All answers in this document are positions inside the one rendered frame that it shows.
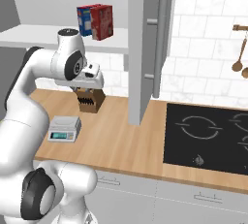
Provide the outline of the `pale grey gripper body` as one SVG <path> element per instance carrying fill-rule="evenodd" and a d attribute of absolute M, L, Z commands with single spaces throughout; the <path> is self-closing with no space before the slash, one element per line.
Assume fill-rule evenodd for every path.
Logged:
<path fill-rule="evenodd" d="M 104 87 L 104 77 L 102 72 L 99 72 L 95 78 L 77 76 L 73 80 L 55 80 L 55 83 L 60 86 L 102 89 Z"/>

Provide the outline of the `grey digital scale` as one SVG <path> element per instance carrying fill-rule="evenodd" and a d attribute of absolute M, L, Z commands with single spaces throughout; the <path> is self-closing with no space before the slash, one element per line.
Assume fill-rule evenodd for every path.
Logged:
<path fill-rule="evenodd" d="M 49 124 L 47 140 L 57 143 L 74 143 L 81 129 L 78 116 L 56 115 Z"/>

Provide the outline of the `red cereal box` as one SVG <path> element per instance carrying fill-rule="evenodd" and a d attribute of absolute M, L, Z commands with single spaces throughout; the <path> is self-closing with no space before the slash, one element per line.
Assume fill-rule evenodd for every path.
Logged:
<path fill-rule="evenodd" d="M 102 41 L 113 35 L 112 5 L 101 5 L 91 9 L 92 39 Z"/>

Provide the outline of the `grey cabinet door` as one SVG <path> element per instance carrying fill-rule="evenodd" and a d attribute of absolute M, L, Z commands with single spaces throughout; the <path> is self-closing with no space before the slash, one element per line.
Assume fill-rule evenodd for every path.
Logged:
<path fill-rule="evenodd" d="M 128 57 L 129 104 L 128 118 L 133 125 L 141 124 L 153 92 L 153 80 L 145 74 L 154 73 L 157 26 L 148 25 L 149 18 L 157 18 L 159 0 L 128 0 Z M 175 0 L 167 0 L 167 20 L 164 57 L 170 55 Z"/>
<path fill-rule="evenodd" d="M 0 34 L 18 25 L 20 25 L 20 20 L 15 0 L 0 0 Z M 25 53 L 25 48 L 0 45 L 0 118 L 6 114 L 6 97 L 23 66 Z"/>

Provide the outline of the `brown wooden knife block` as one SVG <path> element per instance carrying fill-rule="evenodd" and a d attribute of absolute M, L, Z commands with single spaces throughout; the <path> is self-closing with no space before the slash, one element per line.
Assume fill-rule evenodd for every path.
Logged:
<path fill-rule="evenodd" d="M 93 93 L 86 93 L 84 88 L 77 91 L 77 100 L 81 112 L 97 113 L 105 98 L 106 95 L 102 89 L 94 89 Z"/>

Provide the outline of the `blue box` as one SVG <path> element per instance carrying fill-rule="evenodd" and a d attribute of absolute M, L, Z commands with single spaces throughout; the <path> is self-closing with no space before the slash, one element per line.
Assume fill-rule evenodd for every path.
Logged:
<path fill-rule="evenodd" d="M 77 7 L 77 20 L 80 34 L 85 37 L 92 34 L 91 31 L 91 9 L 93 5 Z"/>

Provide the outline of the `grey drawer front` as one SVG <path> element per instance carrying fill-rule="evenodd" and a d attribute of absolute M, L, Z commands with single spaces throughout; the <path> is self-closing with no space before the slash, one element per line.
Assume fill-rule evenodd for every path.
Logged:
<path fill-rule="evenodd" d="M 153 198 L 155 196 L 157 182 L 154 179 L 104 171 L 98 171 L 97 175 L 98 178 L 104 176 L 105 178 L 114 179 L 116 177 L 116 180 L 120 181 L 120 186 L 97 183 L 97 190 L 105 192 L 108 197 L 131 196 Z"/>
<path fill-rule="evenodd" d="M 248 195 L 223 190 L 159 180 L 156 196 L 178 203 L 248 213 Z"/>

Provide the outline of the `black hob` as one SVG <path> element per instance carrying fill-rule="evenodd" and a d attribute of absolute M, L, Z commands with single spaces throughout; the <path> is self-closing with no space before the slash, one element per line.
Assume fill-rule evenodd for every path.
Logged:
<path fill-rule="evenodd" d="M 168 103 L 164 163 L 248 176 L 248 111 Z"/>

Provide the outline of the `wooden spoon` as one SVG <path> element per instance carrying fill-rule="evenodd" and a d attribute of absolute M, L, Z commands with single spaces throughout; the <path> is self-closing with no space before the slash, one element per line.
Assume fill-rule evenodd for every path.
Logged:
<path fill-rule="evenodd" d="M 243 65 L 242 65 L 242 63 L 241 63 L 241 57 L 242 57 L 243 51 L 244 51 L 244 49 L 245 49 L 246 43 L 247 43 L 247 39 L 244 39 L 244 40 L 243 40 L 243 43 L 242 43 L 241 51 L 240 51 L 240 54 L 239 54 L 239 58 L 238 58 L 238 60 L 232 65 L 232 69 L 233 69 L 235 72 L 241 71 L 241 73 L 242 73 L 242 70 L 245 69 L 245 68 L 243 68 Z"/>

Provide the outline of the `grey wall cabinet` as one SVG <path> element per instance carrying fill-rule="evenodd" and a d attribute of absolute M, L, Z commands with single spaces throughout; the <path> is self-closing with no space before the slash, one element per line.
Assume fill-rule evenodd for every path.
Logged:
<path fill-rule="evenodd" d="M 128 51 L 128 0 L 14 0 L 17 23 L 0 32 L 0 46 L 14 48 L 57 48 L 57 32 L 78 28 L 77 7 L 107 4 L 113 10 L 113 35 L 102 41 L 83 39 L 85 49 L 93 52 Z"/>

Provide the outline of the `wooden utensil rail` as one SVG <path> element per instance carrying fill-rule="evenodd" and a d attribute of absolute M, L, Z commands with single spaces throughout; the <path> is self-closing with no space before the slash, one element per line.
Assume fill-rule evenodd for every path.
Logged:
<path fill-rule="evenodd" d="M 248 26 L 235 24 L 235 25 L 232 27 L 232 30 L 233 30 L 233 31 L 248 31 Z"/>

